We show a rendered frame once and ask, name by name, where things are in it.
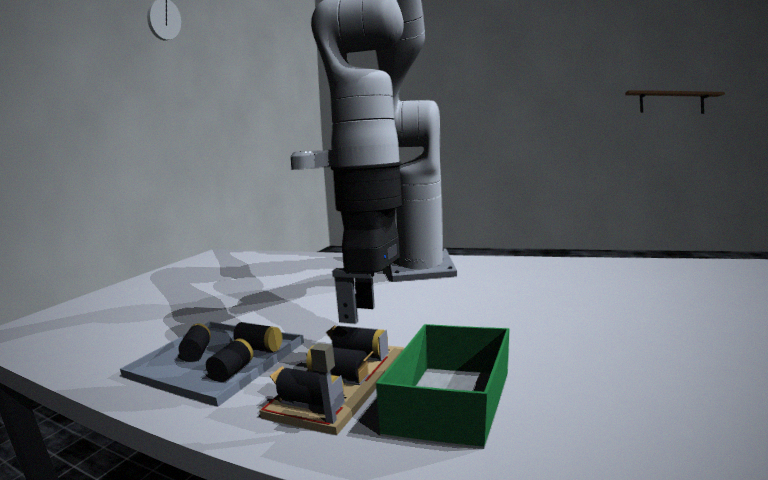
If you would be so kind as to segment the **black battery with gold end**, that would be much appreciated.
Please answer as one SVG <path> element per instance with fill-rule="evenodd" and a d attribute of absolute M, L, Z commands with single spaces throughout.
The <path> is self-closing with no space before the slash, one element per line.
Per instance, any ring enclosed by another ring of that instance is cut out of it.
<path fill-rule="evenodd" d="M 253 350 L 243 339 L 235 339 L 206 361 L 206 370 L 215 381 L 224 382 L 250 362 Z"/>
<path fill-rule="evenodd" d="M 337 326 L 332 334 L 334 348 L 365 351 L 371 356 L 380 357 L 379 336 L 385 330 Z"/>
<path fill-rule="evenodd" d="M 282 343 L 282 333 L 278 327 L 239 322 L 234 329 L 234 340 L 241 338 L 252 348 L 276 352 Z"/>
<path fill-rule="evenodd" d="M 179 344 L 178 349 L 181 357 L 189 362 L 198 361 L 210 338 L 210 330 L 205 325 L 200 323 L 192 325 Z"/>
<path fill-rule="evenodd" d="M 311 346 L 311 348 L 313 346 Z M 307 369 L 308 371 L 319 373 L 318 371 L 313 371 L 310 349 L 306 358 Z M 346 379 L 358 380 L 357 369 L 363 360 L 367 357 L 366 352 L 334 347 L 333 350 L 335 366 L 330 370 L 331 375 L 342 376 L 342 378 Z"/>
<path fill-rule="evenodd" d="M 280 398 L 323 406 L 319 373 L 284 368 L 277 377 L 276 390 Z"/>

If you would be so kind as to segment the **green open-top box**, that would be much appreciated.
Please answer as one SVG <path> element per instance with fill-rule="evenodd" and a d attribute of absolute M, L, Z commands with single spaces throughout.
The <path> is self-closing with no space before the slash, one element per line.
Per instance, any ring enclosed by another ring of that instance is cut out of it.
<path fill-rule="evenodd" d="M 509 331 L 424 324 L 376 382 L 380 436 L 485 449 L 508 375 Z"/>

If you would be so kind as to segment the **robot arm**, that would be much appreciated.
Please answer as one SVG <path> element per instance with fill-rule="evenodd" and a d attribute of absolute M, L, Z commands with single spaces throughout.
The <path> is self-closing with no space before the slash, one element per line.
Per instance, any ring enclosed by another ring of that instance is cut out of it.
<path fill-rule="evenodd" d="M 410 269 L 440 265 L 439 109 L 434 101 L 398 97 L 425 40 L 421 0 L 323 0 L 311 28 L 329 82 L 332 123 L 393 119 L 399 147 L 424 147 L 420 156 L 400 165 L 399 264 Z M 348 62 L 347 53 L 371 50 L 376 50 L 379 70 Z"/>

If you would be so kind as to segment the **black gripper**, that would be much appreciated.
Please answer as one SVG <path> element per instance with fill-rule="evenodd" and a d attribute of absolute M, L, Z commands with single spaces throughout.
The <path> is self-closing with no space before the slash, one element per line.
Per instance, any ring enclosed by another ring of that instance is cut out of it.
<path fill-rule="evenodd" d="M 333 170 L 336 210 L 344 226 L 344 268 L 332 270 L 338 318 L 339 323 L 356 324 L 357 308 L 375 308 L 374 272 L 400 257 L 395 211 L 402 206 L 402 162 L 395 121 L 335 122 L 331 146 L 332 150 L 294 152 L 291 170 Z"/>

